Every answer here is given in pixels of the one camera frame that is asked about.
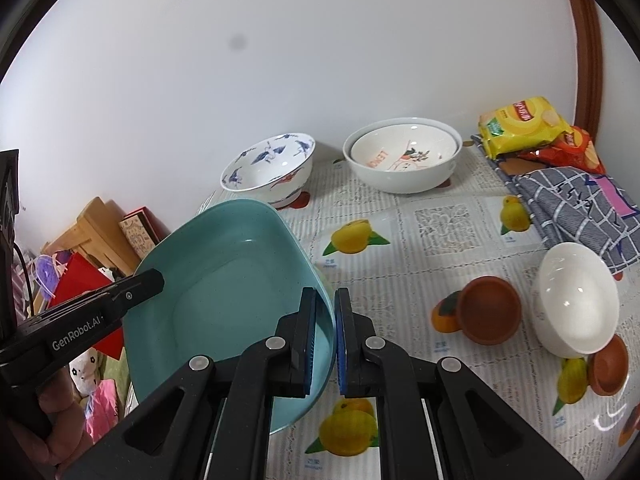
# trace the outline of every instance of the lemon print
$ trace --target lemon print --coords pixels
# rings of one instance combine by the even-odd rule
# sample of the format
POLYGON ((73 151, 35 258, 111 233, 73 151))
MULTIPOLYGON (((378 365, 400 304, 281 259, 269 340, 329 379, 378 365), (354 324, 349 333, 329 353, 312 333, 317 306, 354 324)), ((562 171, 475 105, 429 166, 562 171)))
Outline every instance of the lemon print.
POLYGON ((320 425, 320 442, 337 456, 355 456, 366 451, 378 436, 376 419, 359 410, 345 410, 320 425))
POLYGON ((374 416, 373 405, 369 402, 369 399, 343 399, 336 402, 334 406, 334 415, 352 411, 365 412, 374 416))
POLYGON ((516 196, 506 196, 502 201, 500 211, 500 222, 502 222, 501 235, 509 231, 523 232, 529 229, 531 220, 524 206, 516 196))
POLYGON ((558 377, 558 400, 552 415, 555 415, 565 404, 575 404, 587 391, 587 363, 584 359, 565 359, 562 361, 562 372, 558 377))
POLYGON ((343 225, 331 235, 331 243, 327 245, 322 256, 340 251, 344 254, 357 254, 369 245, 387 245, 385 240, 375 232, 369 220, 359 219, 343 225))

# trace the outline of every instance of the orange snack bag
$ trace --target orange snack bag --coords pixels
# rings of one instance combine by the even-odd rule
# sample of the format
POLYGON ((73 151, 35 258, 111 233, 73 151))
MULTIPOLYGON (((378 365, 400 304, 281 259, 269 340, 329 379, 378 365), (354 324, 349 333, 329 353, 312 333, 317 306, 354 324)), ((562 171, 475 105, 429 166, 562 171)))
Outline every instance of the orange snack bag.
POLYGON ((598 158, 591 136, 578 126, 560 134, 549 146, 520 152, 518 157, 557 167, 573 166, 588 173, 605 174, 607 171, 598 158))

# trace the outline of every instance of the yellow snack bag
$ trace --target yellow snack bag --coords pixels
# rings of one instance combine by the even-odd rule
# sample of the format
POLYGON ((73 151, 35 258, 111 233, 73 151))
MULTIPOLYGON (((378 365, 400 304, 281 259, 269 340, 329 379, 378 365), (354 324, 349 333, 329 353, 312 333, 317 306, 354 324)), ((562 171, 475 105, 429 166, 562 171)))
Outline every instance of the yellow snack bag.
POLYGON ((480 116, 478 129, 487 155, 517 152, 553 142, 571 126, 543 97, 518 101, 480 116))

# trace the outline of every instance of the human hand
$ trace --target human hand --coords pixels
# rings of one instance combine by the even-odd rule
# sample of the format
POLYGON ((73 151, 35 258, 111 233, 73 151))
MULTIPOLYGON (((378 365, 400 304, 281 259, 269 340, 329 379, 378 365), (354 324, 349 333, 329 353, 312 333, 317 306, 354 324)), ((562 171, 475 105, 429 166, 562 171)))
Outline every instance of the human hand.
POLYGON ((17 422, 8 421, 18 444, 33 462, 58 466, 56 479, 92 445, 91 437, 84 430, 84 410, 74 401, 72 384, 68 371, 63 368, 57 371, 38 396, 42 411, 56 415, 53 429, 46 440, 17 422))

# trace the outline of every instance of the terracotta saucer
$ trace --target terracotta saucer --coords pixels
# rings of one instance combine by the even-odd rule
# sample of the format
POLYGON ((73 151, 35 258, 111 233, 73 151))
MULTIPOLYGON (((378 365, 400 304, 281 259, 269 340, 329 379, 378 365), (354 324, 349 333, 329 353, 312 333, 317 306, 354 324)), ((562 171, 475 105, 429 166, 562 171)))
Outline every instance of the terracotta saucer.
POLYGON ((640 425, 640 404, 631 410, 618 436, 618 447, 624 446, 640 425))
POLYGON ((497 345, 515 334, 522 318, 518 293, 497 276, 481 276, 460 292, 456 317, 462 332, 481 345, 497 345))
POLYGON ((618 393, 625 384, 628 372, 629 355, 625 342, 618 334, 602 350, 589 357, 589 386, 600 396, 618 393))

